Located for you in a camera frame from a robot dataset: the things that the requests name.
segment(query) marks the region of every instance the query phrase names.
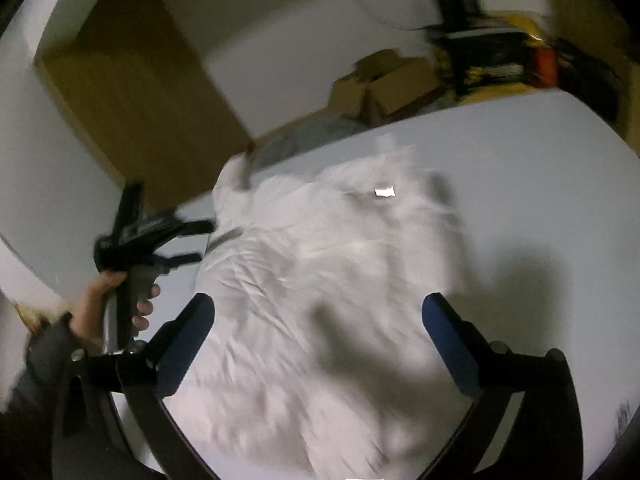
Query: wrinkled white fabric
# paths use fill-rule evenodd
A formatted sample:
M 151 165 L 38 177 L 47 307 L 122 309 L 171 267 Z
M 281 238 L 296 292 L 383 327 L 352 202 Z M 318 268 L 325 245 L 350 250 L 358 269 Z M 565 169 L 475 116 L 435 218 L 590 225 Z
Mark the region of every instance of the wrinkled white fabric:
M 213 190 L 225 241 L 196 289 L 216 321 L 172 415 L 191 440 L 321 480 L 427 463 L 468 408 L 420 319 L 427 294 L 462 287 L 429 174 L 407 150 L 256 189 L 245 171 L 231 159 Z

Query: cardboard box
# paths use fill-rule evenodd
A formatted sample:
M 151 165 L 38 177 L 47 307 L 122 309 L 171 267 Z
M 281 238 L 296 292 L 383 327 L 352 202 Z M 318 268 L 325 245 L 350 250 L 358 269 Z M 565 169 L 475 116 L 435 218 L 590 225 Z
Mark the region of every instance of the cardboard box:
M 380 50 L 334 82 L 327 109 L 375 127 L 410 117 L 440 96 L 439 90 L 429 61 Z

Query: finger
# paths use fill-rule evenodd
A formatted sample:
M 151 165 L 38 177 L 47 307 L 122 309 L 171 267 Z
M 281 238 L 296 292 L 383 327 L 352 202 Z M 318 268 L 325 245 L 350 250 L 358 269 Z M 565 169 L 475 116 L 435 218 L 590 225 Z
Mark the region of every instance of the finger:
M 100 301 L 112 288 L 120 285 L 127 277 L 126 272 L 112 272 L 105 270 L 91 280 L 84 290 L 84 296 L 89 302 Z
M 142 316 L 132 317 L 131 322 L 133 323 L 133 326 L 136 327 L 138 330 L 146 330 L 147 328 L 149 328 L 148 320 L 146 320 Z
M 148 316 L 154 311 L 154 306 L 150 301 L 139 301 L 136 303 L 136 307 L 142 316 Z

